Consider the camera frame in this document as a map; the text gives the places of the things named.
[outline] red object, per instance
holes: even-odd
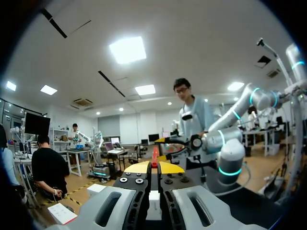
[[[153,150],[152,168],[157,169],[158,168],[157,157],[160,156],[159,149],[158,147],[154,147],[153,149],[154,150]]]

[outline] person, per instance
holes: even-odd
[[[76,148],[76,144],[78,144],[78,142],[81,142],[81,138],[79,137],[79,134],[77,133],[78,131],[78,125],[76,123],[74,123],[72,125],[72,131],[70,136],[68,137],[68,140],[71,140],[71,148],[74,149]]]
[[[47,198],[63,198],[67,193],[65,176],[70,173],[68,165],[59,153],[50,148],[47,135],[39,135],[37,144],[39,149],[32,156],[33,179]]]
[[[14,172],[14,156],[11,150],[7,148],[6,133],[3,125],[0,125],[0,149],[1,157],[4,164],[4,169],[11,182],[11,185],[20,185],[16,179]]]
[[[209,104],[205,102],[205,99],[192,94],[191,84],[185,78],[175,80],[173,89],[179,99],[184,102],[179,112],[179,135],[189,138],[198,134],[202,137],[214,122],[214,115]],[[192,114],[192,118],[183,119],[186,114]],[[216,154],[201,155],[199,161],[201,163],[212,161],[210,166],[212,165],[215,168],[215,158]]]

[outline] light fixture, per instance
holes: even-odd
[[[144,86],[135,87],[135,90],[139,94],[139,96],[155,93],[154,85],[144,85]]]
[[[15,91],[16,90],[16,85],[14,83],[11,83],[9,80],[6,83],[6,88],[9,88],[10,90]]]
[[[58,90],[51,88],[50,86],[44,85],[44,87],[41,89],[41,92],[47,93],[49,95],[53,95]]]
[[[228,86],[228,90],[229,91],[237,91],[237,90],[239,90],[240,88],[242,88],[242,86],[244,85],[244,83],[243,82],[233,82],[232,84],[230,84],[229,86]]]
[[[110,46],[117,63],[125,64],[146,58],[142,37],[119,40]]]

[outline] hair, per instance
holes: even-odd
[[[187,79],[179,78],[179,79],[176,79],[175,82],[174,82],[174,91],[175,91],[175,88],[177,88],[181,85],[186,85],[188,88],[191,87],[191,84]]]
[[[37,138],[37,143],[39,144],[48,143],[49,144],[49,137],[47,135],[39,135]]]
[[[6,139],[6,134],[3,125],[0,125],[0,148],[7,147],[8,140]]]

